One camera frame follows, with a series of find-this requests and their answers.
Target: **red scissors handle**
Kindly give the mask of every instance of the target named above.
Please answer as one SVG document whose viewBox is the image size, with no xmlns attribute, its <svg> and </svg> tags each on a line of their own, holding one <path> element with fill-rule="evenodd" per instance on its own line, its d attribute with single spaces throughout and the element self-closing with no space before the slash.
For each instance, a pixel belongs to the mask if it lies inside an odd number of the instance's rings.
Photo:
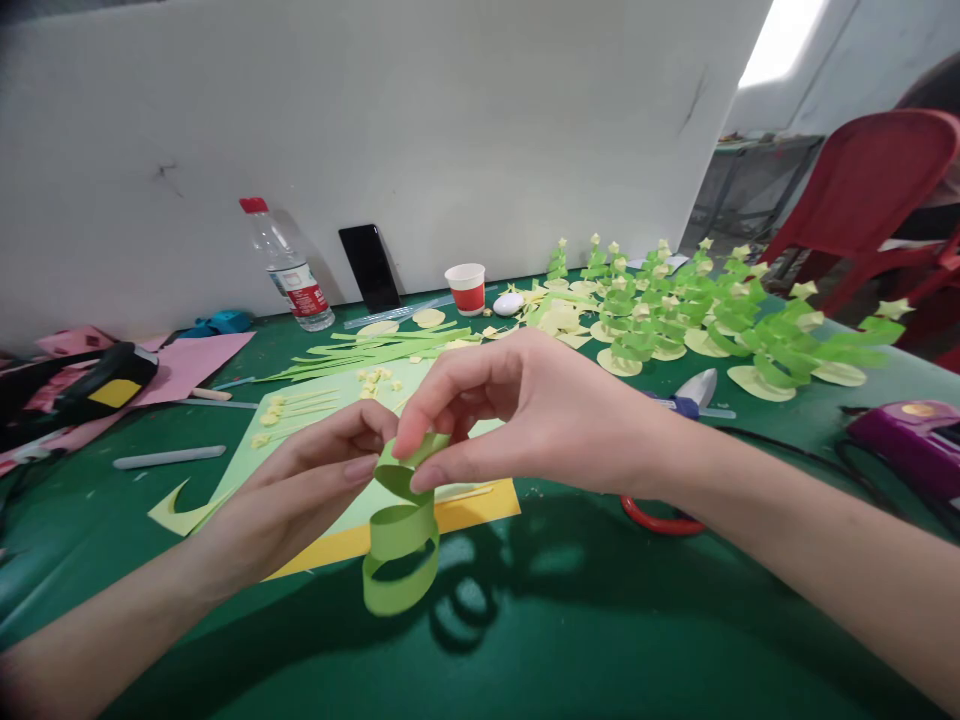
<svg viewBox="0 0 960 720">
<path fill-rule="evenodd" d="M 706 525 L 696 520 L 685 520 L 683 518 L 666 520 L 664 518 L 647 515 L 637 507 L 637 503 L 633 498 L 627 497 L 626 495 L 620 496 L 620 504 L 623 505 L 623 509 L 627 515 L 630 516 L 631 520 L 647 528 L 647 530 L 652 530 L 661 535 L 696 535 L 707 529 Z"/>
</svg>

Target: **table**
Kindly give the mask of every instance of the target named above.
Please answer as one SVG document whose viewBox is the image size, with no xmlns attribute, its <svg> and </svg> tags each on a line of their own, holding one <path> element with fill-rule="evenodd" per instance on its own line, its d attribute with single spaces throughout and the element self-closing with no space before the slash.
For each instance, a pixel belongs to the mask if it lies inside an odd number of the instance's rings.
<svg viewBox="0 0 960 720">
<path fill-rule="evenodd" d="M 768 298 L 765 310 L 780 302 Z M 359 304 L 336 312 L 338 321 L 366 314 Z M 464 322 L 479 329 L 491 321 Z M 289 315 L 259 319 L 254 329 L 210 385 L 287 367 L 330 332 L 305 333 Z M 593 357 L 602 347 L 591 340 L 583 352 Z M 688 353 L 649 363 L 627 384 L 666 396 L 717 367 L 714 402 L 737 411 L 734 424 L 830 456 L 842 433 L 838 405 L 908 397 L 960 404 L 955 375 L 888 352 L 889 367 L 870 371 L 864 387 L 817 381 L 782 406 L 726 377 L 742 362 L 735 358 Z M 256 401 L 276 387 L 245 385 L 234 395 Z M 141 471 L 114 470 L 112 460 L 232 449 L 250 418 L 223 408 L 147 408 L 57 464 L 11 518 L 8 546 L 22 555 L 0 570 L 0 642 L 24 637 L 171 547 L 178 538 L 147 510 L 187 477 L 181 507 L 205 502 L 232 453 L 153 468 L 139 481 Z M 895 479 L 876 468 L 874 480 L 920 525 L 938 528 Z M 943 717 L 713 534 L 657 536 L 633 524 L 615 496 L 532 478 L 516 486 L 523 514 L 445 536 L 437 581 L 411 611 L 367 613 L 359 559 L 262 583 L 201 622 L 105 716 Z"/>
<path fill-rule="evenodd" d="M 690 220 L 694 224 L 703 225 L 703 232 L 701 233 L 700 239 L 702 240 L 707 237 L 720 222 L 722 222 L 725 227 L 729 227 L 732 223 L 742 220 L 765 218 L 766 222 L 763 225 L 763 230 L 753 233 L 754 240 L 763 239 L 773 229 L 773 224 L 777 221 L 777 218 L 780 217 L 780 213 L 783 212 L 783 208 L 786 207 L 787 202 L 793 195 L 793 191 L 797 189 L 797 185 L 800 184 L 803 176 L 813 164 L 817 150 L 823 141 L 823 135 L 797 135 L 790 138 L 774 139 L 769 142 L 762 142 L 760 140 L 718 142 L 713 151 L 714 160 L 725 162 L 727 167 L 726 171 L 722 171 L 720 167 L 711 163 L 710 167 L 707 168 L 707 172 L 704 174 L 704 182 L 700 188 L 697 201 L 694 203 L 693 215 Z M 738 212 L 729 208 L 724 210 L 723 206 L 727 200 L 727 196 L 730 194 L 730 190 L 737 176 L 741 173 L 747 162 L 751 160 L 762 162 L 764 155 L 769 156 L 772 154 L 776 157 L 781 157 L 788 153 L 796 155 L 796 165 L 790 173 L 790 177 L 776 202 L 773 204 L 773 207 L 764 210 L 753 210 L 751 212 Z M 723 172 L 722 180 L 719 179 L 719 177 L 717 178 L 720 185 L 719 190 L 712 201 L 707 201 L 703 196 L 710 185 L 709 180 L 711 176 L 713 176 L 713 173 L 719 175 L 721 172 Z"/>
</svg>

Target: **red plastic chair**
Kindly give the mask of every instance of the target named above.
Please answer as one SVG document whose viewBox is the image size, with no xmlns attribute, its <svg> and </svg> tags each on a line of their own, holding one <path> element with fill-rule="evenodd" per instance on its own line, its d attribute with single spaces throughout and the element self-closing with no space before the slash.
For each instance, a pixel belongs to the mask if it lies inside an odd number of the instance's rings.
<svg viewBox="0 0 960 720">
<path fill-rule="evenodd" d="M 960 228 L 947 247 L 956 247 L 958 243 Z M 934 271 L 906 297 L 910 307 L 916 310 L 907 316 L 907 330 L 897 341 L 897 347 L 904 350 L 960 322 L 960 255 L 941 254 Z M 941 355 L 936 362 L 960 372 L 960 348 Z"/>
<path fill-rule="evenodd" d="M 819 280 L 839 260 L 854 263 L 820 309 L 835 314 L 867 281 L 888 270 L 954 255 L 926 246 L 878 252 L 943 177 L 960 149 L 960 120 L 937 110 L 891 110 L 848 122 L 823 146 L 800 202 L 761 262 L 790 248 L 812 250 L 797 282 Z"/>
</svg>

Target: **hand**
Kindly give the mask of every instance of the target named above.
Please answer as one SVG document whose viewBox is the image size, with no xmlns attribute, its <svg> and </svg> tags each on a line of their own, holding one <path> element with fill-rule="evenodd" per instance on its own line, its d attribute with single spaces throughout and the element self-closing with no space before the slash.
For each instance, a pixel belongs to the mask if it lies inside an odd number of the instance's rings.
<svg viewBox="0 0 960 720">
<path fill-rule="evenodd" d="M 373 478 L 396 429 L 396 415 L 361 400 L 291 435 L 181 544 L 207 599 L 260 582 L 322 535 Z"/>
<path fill-rule="evenodd" d="M 466 439 L 477 420 L 506 424 Z M 539 330 L 443 353 L 400 418 L 394 455 L 433 428 L 453 444 L 411 487 L 542 477 L 585 490 L 651 498 L 683 438 L 697 428 Z"/>
</svg>

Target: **plastic water bottle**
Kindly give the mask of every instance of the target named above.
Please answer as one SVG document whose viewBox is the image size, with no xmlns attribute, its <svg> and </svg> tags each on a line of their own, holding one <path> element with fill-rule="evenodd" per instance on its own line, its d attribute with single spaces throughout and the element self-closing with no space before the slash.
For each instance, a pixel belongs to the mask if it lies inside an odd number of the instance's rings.
<svg viewBox="0 0 960 720">
<path fill-rule="evenodd" d="M 267 263 L 270 279 L 307 332 L 333 325 L 334 315 L 306 258 L 283 236 L 263 198 L 241 198 L 240 207 L 253 223 L 253 246 Z"/>
</svg>

